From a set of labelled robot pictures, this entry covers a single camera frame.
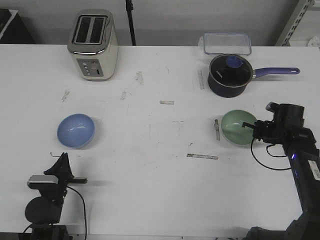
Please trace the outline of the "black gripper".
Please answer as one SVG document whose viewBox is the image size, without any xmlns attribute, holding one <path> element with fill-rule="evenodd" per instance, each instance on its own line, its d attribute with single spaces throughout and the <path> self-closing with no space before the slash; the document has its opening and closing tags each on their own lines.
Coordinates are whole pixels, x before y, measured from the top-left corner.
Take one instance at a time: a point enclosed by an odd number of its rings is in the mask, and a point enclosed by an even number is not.
<svg viewBox="0 0 320 240">
<path fill-rule="evenodd" d="M 55 164 L 48 170 L 45 170 L 43 174 L 56 176 L 58 178 L 58 185 L 56 187 L 39 190 L 40 195 L 47 200 L 63 200 L 67 194 L 69 184 L 86 184 L 88 182 L 86 177 L 74 177 L 67 152 L 63 152 Z"/>
<path fill-rule="evenodd" d="M 291 121 L 290 120 L 257 120 L 254 124 L 248 122 L 243 122 L 243 128 L 253 129 L 253 138 L 262 140 L 269 144 L 288 144 L 292 140 L 292 134 L 290 130 Z"/>
</svg>

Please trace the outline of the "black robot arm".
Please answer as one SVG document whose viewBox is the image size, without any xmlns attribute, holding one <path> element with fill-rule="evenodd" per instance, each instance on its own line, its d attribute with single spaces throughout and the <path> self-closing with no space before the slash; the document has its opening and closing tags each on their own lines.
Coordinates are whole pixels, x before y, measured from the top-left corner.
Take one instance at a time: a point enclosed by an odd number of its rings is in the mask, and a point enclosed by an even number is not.
<svg viewBox="0 0 320 240">
<path fill-rule="evenodd" d="M 302 214 L 286 230 L 252 227 L 247 240 L 318 240 L 320 238 L 320 150 L 313 132 L 304 127 L 304 107 L 270 102 L 266 110 L 271 121 L 244 122 L 253 129 L 252 136 L 272 145 L 282 145 L 288 157 Z"/>
<path fill-rule="evenodd" d="M 75 177 L 72 173 L 69 156 L 63 152 L 42 175 L 32 175 L 27 186 L 38 190 L 40 196 L 32 199 L 25 207 L 25 218 L 30 225 L 22 233 L 23 240 L 72 240 L 66 225 L 59 225 L 67 189 L 81 194 L 70 184 L 86 184 L 86 177 Z"/>
</svg>

